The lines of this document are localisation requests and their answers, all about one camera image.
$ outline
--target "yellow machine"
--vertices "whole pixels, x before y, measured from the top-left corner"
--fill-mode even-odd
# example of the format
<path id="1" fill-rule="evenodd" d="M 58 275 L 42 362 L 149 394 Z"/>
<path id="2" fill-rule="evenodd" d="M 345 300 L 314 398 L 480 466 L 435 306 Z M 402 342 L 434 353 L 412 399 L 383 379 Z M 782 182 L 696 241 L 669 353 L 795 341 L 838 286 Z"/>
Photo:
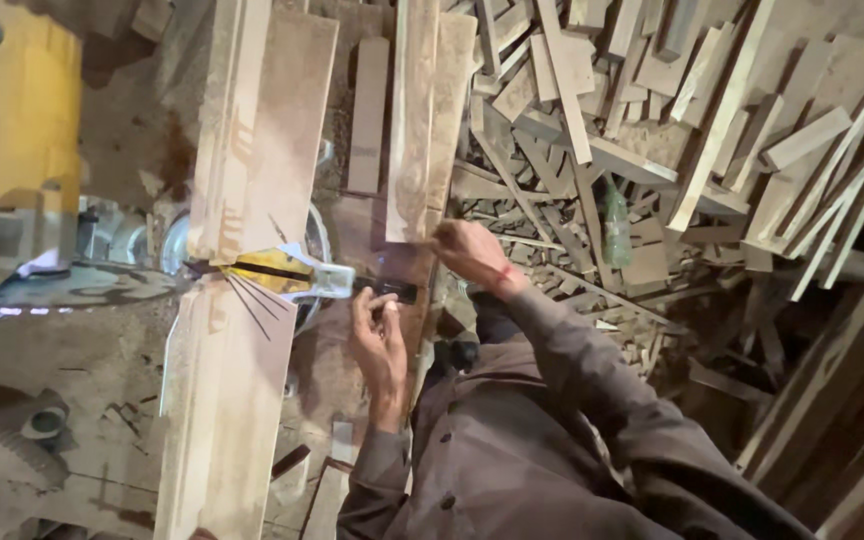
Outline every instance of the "yellow machine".
<path id="1" fill-rule="evenodd" d="M 81 65 L 78 37 L 0 0 L 0 284 L 71 262 Z"/>

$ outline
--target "miter saw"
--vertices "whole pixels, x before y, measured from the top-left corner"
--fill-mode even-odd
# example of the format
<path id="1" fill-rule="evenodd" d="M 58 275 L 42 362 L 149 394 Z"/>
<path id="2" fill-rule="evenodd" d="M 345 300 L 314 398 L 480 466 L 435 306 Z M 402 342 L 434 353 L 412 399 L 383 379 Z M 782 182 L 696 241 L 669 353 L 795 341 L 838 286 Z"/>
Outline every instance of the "miter saw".
<path id="1" fill-rule="evenodd" d="M 0 315 L 115 306 L 184 288 L 170 273 L 142 267 L 143 217 L 80 195 L 81 64 L 75 34 L 0 0 Z M 179 218 L 163 243 L 161 267 L 173 274 L 188 274 L 187 220 Z M 300 325 L 320 298 L 366 286 L 414 301 L 414 285 L 356 278 L 354 269 L 330 263 L 312 207 L 303 245 L 243 254 L 228 267 L 193 264 L 191 276 L 222 271 L 259 283 L 300 305 Z"/>

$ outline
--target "brown shirt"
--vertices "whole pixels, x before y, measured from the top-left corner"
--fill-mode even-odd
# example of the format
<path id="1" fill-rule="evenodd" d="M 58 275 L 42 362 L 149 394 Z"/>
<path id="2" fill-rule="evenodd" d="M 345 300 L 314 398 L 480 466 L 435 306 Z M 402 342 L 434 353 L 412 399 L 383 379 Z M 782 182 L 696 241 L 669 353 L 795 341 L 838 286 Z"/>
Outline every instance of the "brown shirt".
<path id="1" fill-rule="evenodd" d="M 509 310 L 527 341 L 482 346 L 421 396 L 411 496 L 408 437 L 369 429 L 339 539 L 812 538 L 571 308 L 533 288 Z"/>

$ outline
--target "man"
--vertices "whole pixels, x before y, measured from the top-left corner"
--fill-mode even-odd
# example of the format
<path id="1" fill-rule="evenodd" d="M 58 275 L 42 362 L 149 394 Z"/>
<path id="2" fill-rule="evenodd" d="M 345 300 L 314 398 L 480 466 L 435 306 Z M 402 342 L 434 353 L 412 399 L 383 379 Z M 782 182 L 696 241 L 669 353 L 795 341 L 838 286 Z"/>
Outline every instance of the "man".
<path id="1" fill-rule="evenodd" d="M 370 290 L 355 299 L 352 348 L 370 422 L 338 538 L 812 538 L 658 399 L 612 340 L 532 287 L 485 227 L 445 221 L 433 249 L 486 291 L 471 295 L 479 359 L 419 397 L 406 495 L 399 312 Z M 589 423 L 616 467 L 629 467 L 629 488 L 611 475 Z"/>

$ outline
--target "man's arm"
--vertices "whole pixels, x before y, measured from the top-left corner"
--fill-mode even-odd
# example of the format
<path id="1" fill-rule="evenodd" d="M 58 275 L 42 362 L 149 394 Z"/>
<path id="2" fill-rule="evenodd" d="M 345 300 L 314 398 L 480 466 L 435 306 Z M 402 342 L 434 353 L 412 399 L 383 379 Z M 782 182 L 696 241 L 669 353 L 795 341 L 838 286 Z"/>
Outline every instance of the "man's arm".
<path id="1" fill-rule="evenodd" d="M 382 538 L 407 499 L 409 439 L 402 432 L 407 366 L 396 300 L 394 294 L 376 298 L 366 287 L 352 302 L 349 345 L 368 389 L 368 430 L 339 510 L 339 539 Z M 377 322 L 373 312 L 379 310 Z"/>

